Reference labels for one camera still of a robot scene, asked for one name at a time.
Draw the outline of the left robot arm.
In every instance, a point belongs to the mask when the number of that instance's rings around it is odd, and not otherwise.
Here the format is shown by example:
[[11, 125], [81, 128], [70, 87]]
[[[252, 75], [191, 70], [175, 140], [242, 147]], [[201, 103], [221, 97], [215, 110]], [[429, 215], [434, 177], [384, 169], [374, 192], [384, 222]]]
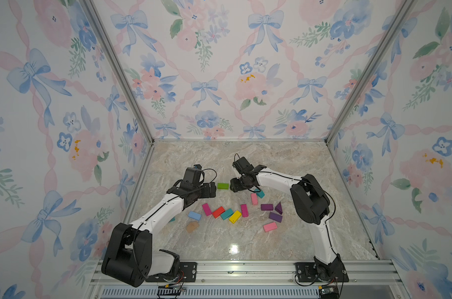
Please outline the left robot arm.
[[216, 192], [214, 180], [205, 181], [201, 165], [188, 167], [183, 178], [149, 212], [130, 224], [119, 223], [114, 227], [101, 273], [132, 287], [139, 287], [150, 277], [179, 278], [179, 255], [163, 249], [153, 250], [154, 237], [198, 199], [214, 198]]

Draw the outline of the yellow block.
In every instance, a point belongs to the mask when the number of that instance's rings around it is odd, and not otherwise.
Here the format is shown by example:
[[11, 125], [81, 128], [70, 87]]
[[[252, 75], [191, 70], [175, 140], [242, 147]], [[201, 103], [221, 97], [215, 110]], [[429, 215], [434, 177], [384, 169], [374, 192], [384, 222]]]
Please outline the yellow block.
[[229, 221], [232, 223], [232, 224], [234, 224], [234, 223], [236, 223], [238, 220], [239, 220], [239, 218], [241, 218], [242, 217], [242, 213], [240, 212], [240, 211], [235, 211], [230, 217], [229, 217]]

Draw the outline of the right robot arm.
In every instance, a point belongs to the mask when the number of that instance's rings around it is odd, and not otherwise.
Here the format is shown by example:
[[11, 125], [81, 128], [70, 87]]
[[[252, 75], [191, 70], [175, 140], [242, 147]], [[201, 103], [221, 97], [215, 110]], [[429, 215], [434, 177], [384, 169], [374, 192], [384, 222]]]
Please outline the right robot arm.
[[302, 177], [279, 173], [264, 165], [253, 166], [244, 157], [232, 163], [237, 176], [230, 181], [234, 192], [262, 191], [264, 187], [290, 194], [298, 217], [304, 221], [311, 233], [314, 245], [313, 282], [348, 282], [348, 274], [340, 255], [334, 250], [328, 221], [334, 213], [329, 206], [332, 197], [320, 186], [317, 179], [306, 174]]

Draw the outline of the magenta block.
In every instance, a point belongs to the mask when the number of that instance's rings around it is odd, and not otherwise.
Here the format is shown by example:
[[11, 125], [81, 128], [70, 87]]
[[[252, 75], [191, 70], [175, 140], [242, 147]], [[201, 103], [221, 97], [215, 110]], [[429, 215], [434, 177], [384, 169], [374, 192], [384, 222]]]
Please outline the magenta block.
[[209, 207], [209, 205], [207, 203], [203, 204], [202, 208], [203, 208], [203, 211], [204, 211], [206, 216], [212, 215], [212, 211], [211, 211], [211, 209], [210, 209], [210, 207]]
[[244, 218], [247, 218], [249, 216], [247, 205], [246, 204], [242, 204], [240, 207], [241, 207], [242, 216]]

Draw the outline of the green block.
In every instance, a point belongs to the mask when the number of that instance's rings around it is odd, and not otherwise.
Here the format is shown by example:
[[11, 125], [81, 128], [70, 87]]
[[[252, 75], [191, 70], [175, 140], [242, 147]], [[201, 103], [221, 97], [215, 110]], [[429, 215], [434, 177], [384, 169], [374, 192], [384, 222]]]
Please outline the green block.
[[227, 189], [229, 189], [230, 187], [229, 187], [229, 184], [228, 184], [228, 183], [218, 183], [218, 184], [217, 184], [217, 188], [218, 188], [218, 189], [227, 190]]

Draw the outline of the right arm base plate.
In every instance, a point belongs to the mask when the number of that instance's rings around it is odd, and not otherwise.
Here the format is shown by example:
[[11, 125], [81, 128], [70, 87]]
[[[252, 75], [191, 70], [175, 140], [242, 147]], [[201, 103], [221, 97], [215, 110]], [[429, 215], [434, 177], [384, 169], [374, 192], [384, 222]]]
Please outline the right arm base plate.
[[297, 262], [294, 264], [299, 283], [349, 282], [348, 273], [343, 264], [316, 264], [315, 262]]

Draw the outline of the red block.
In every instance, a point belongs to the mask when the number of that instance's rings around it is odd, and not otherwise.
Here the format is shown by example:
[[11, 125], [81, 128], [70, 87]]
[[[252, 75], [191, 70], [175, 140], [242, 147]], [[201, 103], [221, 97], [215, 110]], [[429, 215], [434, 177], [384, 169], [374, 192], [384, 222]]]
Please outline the red block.
[[215, 219], [217, 219], [218, 217], [220, 217], [220, 215], [221, 214], [223, 214], [225, 212], [225, 209], [224, 209], [224, 207], [219, 207], [218, 209], [216, 209], [213, 213], [212, 213], [212, 215], [213, 215], [213, 217], [215, 218]]

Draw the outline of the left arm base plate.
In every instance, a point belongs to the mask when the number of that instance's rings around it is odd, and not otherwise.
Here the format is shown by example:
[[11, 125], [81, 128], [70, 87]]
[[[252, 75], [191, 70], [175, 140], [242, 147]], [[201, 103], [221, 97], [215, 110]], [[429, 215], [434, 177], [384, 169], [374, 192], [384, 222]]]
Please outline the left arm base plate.
[[149, 283], [173, 283], [178, 282], [180, 278], [185, 283], [192, 283], [196, 281], [197, 276], [197, 263], [196, 262], [180, 262], [179, 272], [174, 279], [167, 278], [165, 274], [158, 274], [156, 276], [150, 276], [146, 282]]

